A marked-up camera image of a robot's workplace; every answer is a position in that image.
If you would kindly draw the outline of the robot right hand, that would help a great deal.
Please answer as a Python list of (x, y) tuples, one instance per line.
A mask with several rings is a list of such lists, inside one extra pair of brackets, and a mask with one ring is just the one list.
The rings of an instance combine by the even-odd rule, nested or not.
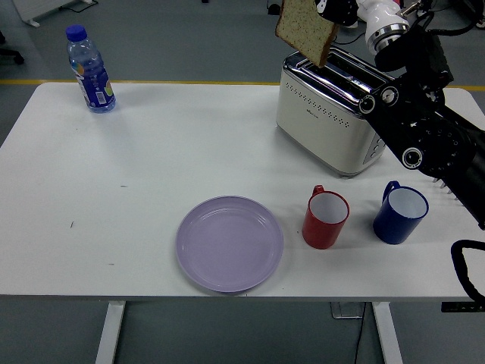
[(358, 19), (367, 24), (370, 32), (391, 26), (405, 30), (409, 27), (394, 1), (321, 0), (314, 4), (323, 19), (344, 27), (353, 26)]

